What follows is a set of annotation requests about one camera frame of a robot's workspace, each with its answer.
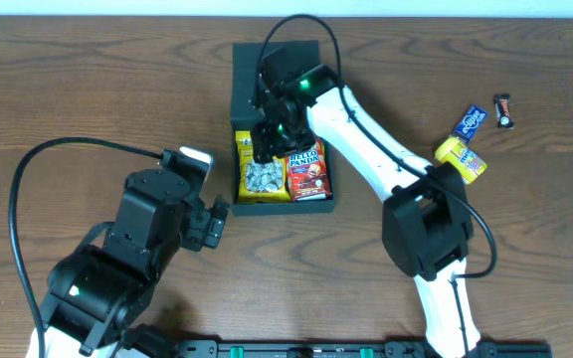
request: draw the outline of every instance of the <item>yellow candy package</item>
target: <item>yellow candy package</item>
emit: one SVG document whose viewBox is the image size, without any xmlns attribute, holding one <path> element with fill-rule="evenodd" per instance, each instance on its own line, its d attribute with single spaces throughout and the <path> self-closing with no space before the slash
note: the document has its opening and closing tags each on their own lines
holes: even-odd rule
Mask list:
<svg viewBox="0 0 573 358">
<path fill-rule="evenodd" d="M 236 146 L 240 158 L 238 203 L 290 203 L 290 195 L 285 186 L 285 160 L 274 157 L 271 163 L 256 163 L 248 130 L 236 131 Z"/>
</svg>

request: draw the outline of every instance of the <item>wooden table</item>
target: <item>wooden table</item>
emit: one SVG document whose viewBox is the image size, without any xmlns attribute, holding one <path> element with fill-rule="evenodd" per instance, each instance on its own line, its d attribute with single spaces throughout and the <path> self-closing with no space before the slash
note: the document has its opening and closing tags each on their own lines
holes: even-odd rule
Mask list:
<svg viewBox="0 0 573 358">
<path fill-rule="evenodd" d="M 12 173 L 32 146 L 87 135 L 151 150 L 212 153 L 204 188 L 231 198 L 233 42 L 277 19 L 0 17 L 0 357 L 25 356 L 33 328 L 6 225 Z M 468 195 L 499 249 L 491 277 L 469 281 L 479 330 L 547 340 L 573 357 L 573 20 L 333 19 L 346 82 L 420 155 L 476 103 L 490 118 L 472 142 L 489 168 Z M 312 23 L 276 39 L 327 37 Z M 512 95 L 514 130 L 492 96 Z M 341 157 L 330 215 L 230 217 L 218 250 L 180 252 L 139 321 L 176 337 L 383 340 L 422 336 L 413 281 L 383 250 L 381 204 Z M 37 297 L 88 228 L 113 220 L 122 181 L 155 161 L 109 149 L 50 149 L 29 165 L 19 230 Z M 488 260 L 477 230 L 469 270 Z"/>
</svg>

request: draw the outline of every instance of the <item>black mounting rail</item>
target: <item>black mounting rail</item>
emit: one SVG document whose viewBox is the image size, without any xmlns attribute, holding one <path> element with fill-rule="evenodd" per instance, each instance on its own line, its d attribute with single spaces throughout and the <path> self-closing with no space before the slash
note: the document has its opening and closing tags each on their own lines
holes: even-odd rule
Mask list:
<svg viewBox="0 0 573 358">
<path fill-rule="evenodd" d="M 135 348 L 156 358 L 440 358 L 425 340 L 386 343 L 217 343 L 214 340 L 173 342 L 156 328 L 141 324 L 127 331 L 123 349 Z M 468 358 L 551 358 L 546 343 L 482 341 Z"/>
</svg>

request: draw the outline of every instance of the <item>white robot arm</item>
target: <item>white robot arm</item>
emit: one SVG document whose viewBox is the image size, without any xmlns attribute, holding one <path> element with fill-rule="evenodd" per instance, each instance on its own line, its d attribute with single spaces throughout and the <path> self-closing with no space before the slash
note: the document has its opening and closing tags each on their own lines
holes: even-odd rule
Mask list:
<svg viewBox="0 0 573 358">
<path fill-rule="evenodd" d="M 44 333 L 46 339 L 46 358 L 86 358 L 79 353 L 81 342 L 69 336 L 57 327 L 51 326 Z M 96 349 L 90 358 L 110 358 L 111 353 L 118 342 Z M 30 337 L 30 347 L 26 358 L 39 357 L 39 341 L 37 340 L 37 329 L 32 332 Z M 115 355 L 116 358 L 149 358 L 141 352 L 131 349 L 121 349 Z"/>
<path fill-rule="evenodd" d="M 349 88 L 344 87 L 344 95 L 359 122 L 371 135 L 406 164 L 426 173 L 425 168 L 431 165 L 429 161 L 402 146 L 377 124 L 359 105 Z M 399 168 L 364 135 L 355 122 L 347 119 L 338 88 L 319 96 L 316 104 L 307 109 L 307 118 L 312 131 L 330 143 L 357 169 L 382 202 L 392 196 L 395 186 L 405 188 L 417 181 L 416 176 Z M 463 259 L 440 270 L 437 279 L 433 281 L 426 281 L 418 275 L 414 277 L 426 315 L 426 337 L 444 358 L 462 357 L 465 354 L 459 312 L 450 283 L 454 273 L 464 273 L 465 270 L 466 260 Z M 457 289 L 461 298 L 466 336 L 472 349 L 480 340 L 480 334 L 473 323 L 466 286 L 462 279 L 459 279 Z"/>
</svg>

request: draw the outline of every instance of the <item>blue candy wrapper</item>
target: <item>blue candy wrapper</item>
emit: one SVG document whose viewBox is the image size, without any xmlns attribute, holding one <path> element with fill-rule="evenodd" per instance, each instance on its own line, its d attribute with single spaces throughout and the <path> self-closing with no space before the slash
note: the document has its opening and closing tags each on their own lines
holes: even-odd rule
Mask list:
<svg viewBox="0 0 573 358">
<path fill-rule="evenodd" d="M 459 137 L 464 143 L 468 144 L 468 142 L 473 139 L 486 117 L 487 112 L 473 104 L 473 106 L 468 110 L 468 113 L 464 116 L 464 119 L 457 124 L 453 134 Z"/>
</svg>

